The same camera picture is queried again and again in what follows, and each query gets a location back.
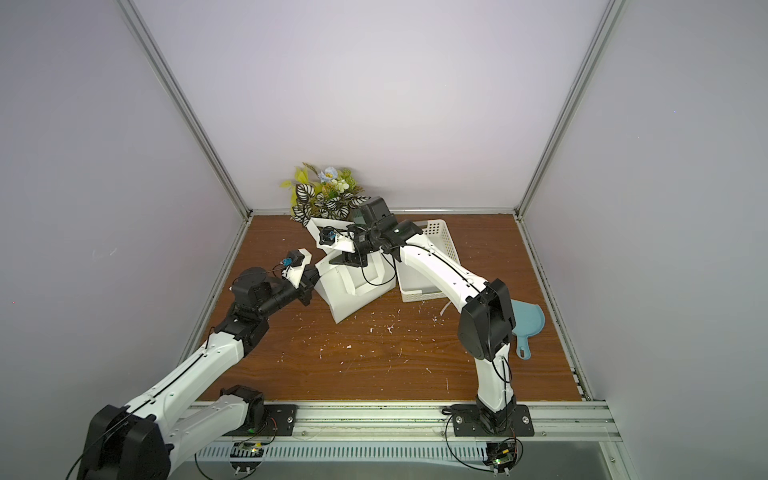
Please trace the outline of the white insulated delivery bag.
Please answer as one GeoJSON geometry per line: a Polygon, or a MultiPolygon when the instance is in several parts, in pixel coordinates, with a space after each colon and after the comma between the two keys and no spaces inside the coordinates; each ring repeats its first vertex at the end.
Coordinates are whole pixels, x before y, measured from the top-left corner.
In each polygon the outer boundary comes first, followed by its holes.
{"type": "Polygon", "coordinates": [[[341,220],[312,218],[306,225],[306,229],[316,241],[316,246],[325,253],[325,256],[316,263],[320,279],[315,290],[329,306],[336,324],[396,286],[396,269],[380,251],[368,255],[367,267],[330,264],[333,257],[343,252],[320,248],[318,246],[319,230],[324,226],[332,226],[347,232],[347,228],[353,224],[341,220]]]}

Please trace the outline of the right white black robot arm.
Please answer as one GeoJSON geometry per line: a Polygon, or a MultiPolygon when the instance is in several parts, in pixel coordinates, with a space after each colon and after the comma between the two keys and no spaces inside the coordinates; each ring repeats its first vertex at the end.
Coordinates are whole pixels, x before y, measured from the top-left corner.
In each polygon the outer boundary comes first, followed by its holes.
{"type": "Polygon", "coordinates": [[[462,267],[441,252],[420,225],[398,220],[381,197],[363,203],[355,214],[356,221],[348,226],[322,227],[319,244],[344,252],[358,267],[368,254],[380,252],[437,287],[459,312],[457,337],[475,359],[479,419],[490,433],[506,431],[516,407],[509,367],[516,319],[507,285],[462,267]]]}

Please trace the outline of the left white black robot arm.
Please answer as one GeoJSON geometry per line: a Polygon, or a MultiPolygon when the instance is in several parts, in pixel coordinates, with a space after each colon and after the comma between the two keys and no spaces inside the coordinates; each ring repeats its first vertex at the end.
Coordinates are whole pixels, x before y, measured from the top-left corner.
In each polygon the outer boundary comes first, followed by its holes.
{"type": "Polygon", "coordinates": [[[308,305],[320,278],[309,262],[284,266],[279,277],[260,267],[232,284],[235,299],[224,320],[189,358],[145,393],[117,407],[107,405],[90,421],[74,479],[166,479],[203,447],[240,429],[272,434],[263,394],[236,385],[193,415],[186,411],[265,336],[268,319],[298,300],[308,305]]]}

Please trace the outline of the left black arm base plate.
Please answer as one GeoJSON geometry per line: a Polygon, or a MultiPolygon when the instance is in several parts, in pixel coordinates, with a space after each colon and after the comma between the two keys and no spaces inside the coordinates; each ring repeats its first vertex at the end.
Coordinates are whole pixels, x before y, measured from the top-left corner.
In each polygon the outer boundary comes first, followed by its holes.
{"type": "Polygon", "coordinates": [[[265,404],[260,413],[249,415],[243,425],[225,433],[229,437],[290,437],[297,420],[296,404],[265,404]]]}

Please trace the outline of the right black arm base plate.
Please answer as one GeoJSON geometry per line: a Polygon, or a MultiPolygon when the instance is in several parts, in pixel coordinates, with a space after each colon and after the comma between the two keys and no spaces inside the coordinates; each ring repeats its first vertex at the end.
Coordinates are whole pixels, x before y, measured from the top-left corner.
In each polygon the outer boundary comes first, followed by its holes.
{"type": "Polygon", "coordinates": [[[499,412],[479,404],[454,404],[443,409],[452,418],[457,437],[533,437],[534,424],[527,405],[512,403],[499,412]]]}

